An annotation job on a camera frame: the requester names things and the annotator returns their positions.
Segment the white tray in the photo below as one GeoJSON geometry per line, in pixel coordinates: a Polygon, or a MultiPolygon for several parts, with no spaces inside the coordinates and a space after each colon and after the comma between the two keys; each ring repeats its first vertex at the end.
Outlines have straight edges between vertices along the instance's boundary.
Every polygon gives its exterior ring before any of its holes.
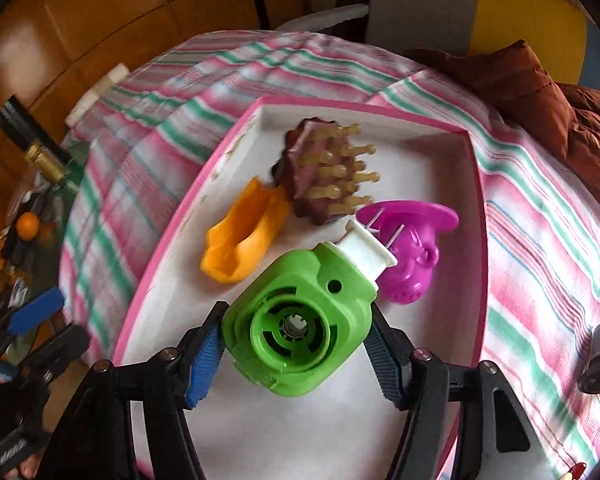
{"type": "MultiPolygon", "coordinates": [[[[220,221],[255,175],[270,180],[287,130],[320,117],[359,123],[356,144],[375,143],[366,156],[377,184],[360,194],[381,200],[424,200],[452,207],[456,231],[438,237],[440,262],[429,291],[401,306],[379,298],[387,321],[417,347],[441,359],[476,365],[488,286],[484,203],[466,132],[391,108],[336,101],[259,99],[236,123],[187,192],[162,237],[132,301],[114,352],[117,365],[144,361],[175,345],[202,323],[217,300],[231,303],[275,258],[295,248],[336,241],[345,219],[320,228],[289,218],[259,268],[243,282],[221,285],[200,271],[205,232],[220,221]]],[[[448,410],[441,465],[455,439],[457,411],[448,410]]],[[[321,386],[295,398],[249,383],[225,354],[209,395],[187,423],[208,480],[384,478],[405,413],[385,400],[361,345],[321,386]]],[[[138,461],[149,452],[139,403],[132,423],[138,461]]]]}

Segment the brown puffer jacket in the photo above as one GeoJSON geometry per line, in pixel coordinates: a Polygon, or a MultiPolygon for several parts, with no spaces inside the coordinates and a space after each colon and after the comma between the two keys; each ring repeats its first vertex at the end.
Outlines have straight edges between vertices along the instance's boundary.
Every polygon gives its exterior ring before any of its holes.
{"type": "Polygon", "coordinates": [[[600,203],[600,91],[555,83],[523,40],[483,56],[420,48],[405,56],[444,73],[520,124],[600,203]]]}

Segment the gray panel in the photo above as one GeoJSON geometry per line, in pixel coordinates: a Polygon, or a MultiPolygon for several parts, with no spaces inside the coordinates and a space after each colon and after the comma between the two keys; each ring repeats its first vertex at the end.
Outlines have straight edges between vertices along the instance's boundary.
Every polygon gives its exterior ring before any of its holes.
{"type": "Polygon", "coordinates": [[[371,0],[366,42],[401,54],[424,47],[466,54],[478,0],[371,0]]]}

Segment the green plastic device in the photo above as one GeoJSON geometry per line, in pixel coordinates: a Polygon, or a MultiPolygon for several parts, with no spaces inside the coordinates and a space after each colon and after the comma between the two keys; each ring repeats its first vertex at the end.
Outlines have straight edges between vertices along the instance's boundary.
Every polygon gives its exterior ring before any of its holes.
{"type": "Polygon", "coordinates": [[[280,256],[225,313],[226,348],[251,382],[304,395],[364,341],[375,279],[395,258],[357,221],[347,231],[338,245],[280,256]]]}

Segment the tablecloth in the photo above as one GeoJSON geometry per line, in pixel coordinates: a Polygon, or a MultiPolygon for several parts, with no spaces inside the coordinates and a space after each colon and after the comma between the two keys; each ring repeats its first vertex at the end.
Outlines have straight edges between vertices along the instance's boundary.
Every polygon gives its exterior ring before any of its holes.
{"type": "Polygon", "coordinates": [[[409,59],[312,33],[203,34],[133,72],[72,130],[90,140],[60,285],[110,357],[162,232],[202,165],[263,95],[396,107],[468,130],[484,188],[495,361],[556,473],[600,457],[600,396],[576,387],[600,322],[600,206],[520,127],[409,59]]]}

